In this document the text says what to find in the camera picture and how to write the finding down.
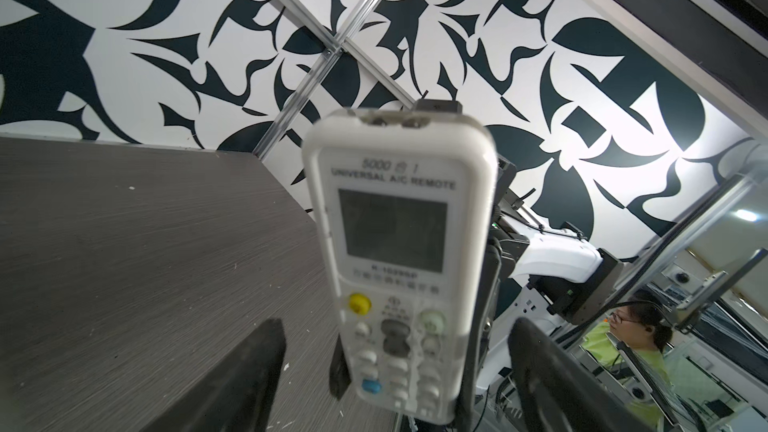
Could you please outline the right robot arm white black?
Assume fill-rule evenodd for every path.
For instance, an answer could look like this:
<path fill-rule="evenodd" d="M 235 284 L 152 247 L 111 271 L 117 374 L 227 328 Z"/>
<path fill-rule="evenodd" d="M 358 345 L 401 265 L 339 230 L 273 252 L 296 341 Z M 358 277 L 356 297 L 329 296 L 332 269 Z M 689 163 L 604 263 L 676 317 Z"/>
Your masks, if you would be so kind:
<path fill-rule="evenodd" d="M 499 160 L 494 205 L 479 230 L 463 198 L 400 193 L 406 176 L 335 169 L 326 217 L 339 335 L 329 389 L 403 418 L 404 429 L 467 431 L 474 406 L 510 375 L 520 318 L 553 333 L 608 297 L 621 262 L 571 224 L 543 225 L 509 188 Z"/>

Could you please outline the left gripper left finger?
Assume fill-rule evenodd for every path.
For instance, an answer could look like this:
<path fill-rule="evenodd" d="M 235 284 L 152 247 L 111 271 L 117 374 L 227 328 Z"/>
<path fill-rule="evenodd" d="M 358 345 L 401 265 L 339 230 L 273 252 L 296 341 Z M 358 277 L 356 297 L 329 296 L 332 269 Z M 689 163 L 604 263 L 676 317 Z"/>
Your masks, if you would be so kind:
<path fill-rule="evenodd" d="M 286 348 L 282 321 L 264 321 L 144 429 L 266 430 Z"/>

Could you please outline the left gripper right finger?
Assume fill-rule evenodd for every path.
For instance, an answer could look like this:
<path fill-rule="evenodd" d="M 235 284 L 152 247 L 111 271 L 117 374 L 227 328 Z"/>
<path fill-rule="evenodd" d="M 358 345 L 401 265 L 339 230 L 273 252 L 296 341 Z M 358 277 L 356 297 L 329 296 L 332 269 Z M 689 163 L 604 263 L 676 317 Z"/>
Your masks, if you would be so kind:
<path fill-rule="evenodd" d="M 513 381 L 528 431 L 648 431 L 531 320 L 508 335 Z"/>

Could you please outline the white remote control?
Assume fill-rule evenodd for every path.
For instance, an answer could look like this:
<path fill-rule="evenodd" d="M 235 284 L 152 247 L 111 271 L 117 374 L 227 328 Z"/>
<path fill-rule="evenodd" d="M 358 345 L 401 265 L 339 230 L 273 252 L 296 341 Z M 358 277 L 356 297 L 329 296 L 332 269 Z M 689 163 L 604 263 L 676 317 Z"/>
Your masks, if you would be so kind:
<path fill-rule="evenodd" d="M 365 402 L 451 423 L 497 153 L 457 113 L 341 109 L 302 144 L 342 358 Z"/>

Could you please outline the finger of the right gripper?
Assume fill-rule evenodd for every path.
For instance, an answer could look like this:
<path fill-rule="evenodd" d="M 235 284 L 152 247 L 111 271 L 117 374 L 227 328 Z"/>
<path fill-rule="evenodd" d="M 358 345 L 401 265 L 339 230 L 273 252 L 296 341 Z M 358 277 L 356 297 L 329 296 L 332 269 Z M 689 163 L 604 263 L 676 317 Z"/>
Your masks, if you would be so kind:
<path fill-rule="evenodd" d="M 471 429 L 476 380 L 482 368 L 489 337 L 486 325 L 493 320 L 495 314 L 496 290 L 499 284 L 501 266 L 502 249 L 500 243 L 497 239 L 489 239 L 483 255 L 466 362 L 456 401 L 456 416 L 452 424 L 454 431 L 469 431 Z"/>
<path fill-rule="evenodd" d="M 329 366 L 328 385 L 330 395 L 337 401 L 341 401 L 350 384 L 351 374 L 346 361 L 341 336 L 338 335 Z"/>

